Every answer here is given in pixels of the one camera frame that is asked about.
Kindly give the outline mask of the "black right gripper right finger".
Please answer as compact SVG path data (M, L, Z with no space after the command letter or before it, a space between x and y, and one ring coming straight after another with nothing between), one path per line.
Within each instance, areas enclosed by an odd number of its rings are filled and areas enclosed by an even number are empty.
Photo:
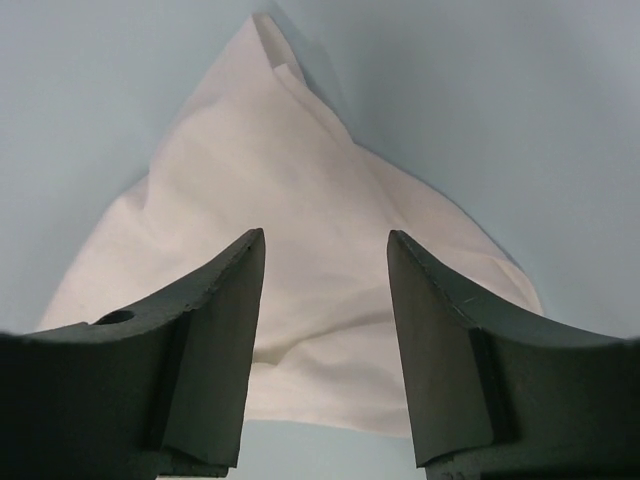
M416 464L430 479L635 479L639 343L502 299L387 243Z

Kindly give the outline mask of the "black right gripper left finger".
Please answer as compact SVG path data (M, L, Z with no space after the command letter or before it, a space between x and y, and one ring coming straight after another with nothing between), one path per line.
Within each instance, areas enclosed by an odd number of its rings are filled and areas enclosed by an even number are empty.
M97 322L1 337L5 479L224 477L238 462L260 229Z

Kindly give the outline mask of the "white t-shirt with red print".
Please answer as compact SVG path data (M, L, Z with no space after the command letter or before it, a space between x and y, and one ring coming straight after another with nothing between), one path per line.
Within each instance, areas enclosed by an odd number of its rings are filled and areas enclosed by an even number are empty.
M148 174L104 213L40 325L95 321L252 228L265 233L266 268L250 420L409 434L386 260L393 230L542 310L529 278L460 208L355 143L261 13L207 71Z

